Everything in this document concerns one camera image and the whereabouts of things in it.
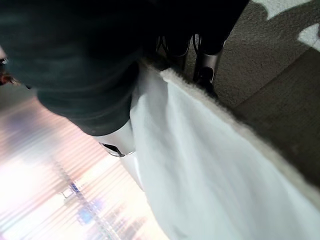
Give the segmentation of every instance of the window blinds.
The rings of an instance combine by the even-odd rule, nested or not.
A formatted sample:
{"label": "window blinds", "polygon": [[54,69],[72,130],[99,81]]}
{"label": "window blinds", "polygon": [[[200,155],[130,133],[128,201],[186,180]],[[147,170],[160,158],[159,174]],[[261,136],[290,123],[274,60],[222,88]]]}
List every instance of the window blinds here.
{"label": "window blinds", "polygon": [[120,162],[35,99],[0,117],[0,240],[165,240]]}

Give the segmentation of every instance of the dark jeans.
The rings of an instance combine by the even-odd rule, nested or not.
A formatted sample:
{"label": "dark jeans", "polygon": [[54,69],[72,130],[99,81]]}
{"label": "dark jeans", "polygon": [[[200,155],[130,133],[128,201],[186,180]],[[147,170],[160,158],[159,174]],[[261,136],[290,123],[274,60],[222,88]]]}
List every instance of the dark jeans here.
{"label": "dark jeans", "polygon": [[85,133],[101,136],[129,119],[146,40],[206,33],[221,44],[247,0],[1,0],[7,70],[39,101]]}

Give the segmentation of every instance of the gray carpet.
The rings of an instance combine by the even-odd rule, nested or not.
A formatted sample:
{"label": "gray carpet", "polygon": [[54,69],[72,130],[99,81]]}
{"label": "gray carpet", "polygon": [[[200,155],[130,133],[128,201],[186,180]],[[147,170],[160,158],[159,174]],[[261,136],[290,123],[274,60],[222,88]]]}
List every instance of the gray carpet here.
{"label": "gray carpet", "polygon": [[[319,23],[316,1],[251,1],[225,44],[215,90],[320,187]],[[191,49],[189,79],[195,57]]]}
{"label": "gray carpet", "polygon": [[320,52],[309,49],[236,110],[320,187]]}

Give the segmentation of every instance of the white towel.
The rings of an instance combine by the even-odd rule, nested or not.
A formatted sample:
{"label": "white towel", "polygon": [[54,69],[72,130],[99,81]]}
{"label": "white towel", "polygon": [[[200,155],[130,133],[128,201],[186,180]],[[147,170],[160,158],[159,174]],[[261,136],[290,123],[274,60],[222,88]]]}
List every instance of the white towel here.
{"label": "white towel", "polygon": [[130,117],[143,188],[170,240],[319,239],[318,193],[172,69],[142,68]]}

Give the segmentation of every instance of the floor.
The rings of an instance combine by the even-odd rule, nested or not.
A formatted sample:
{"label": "floor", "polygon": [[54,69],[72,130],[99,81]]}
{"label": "floor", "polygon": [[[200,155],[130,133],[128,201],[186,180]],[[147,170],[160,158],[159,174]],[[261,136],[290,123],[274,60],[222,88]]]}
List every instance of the floor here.
{"label": "floor", "polygon": [[[252,0],[225,43],[215,90],[320,188],[320,6]],[[196,54],[190,46],[185,74]]]}

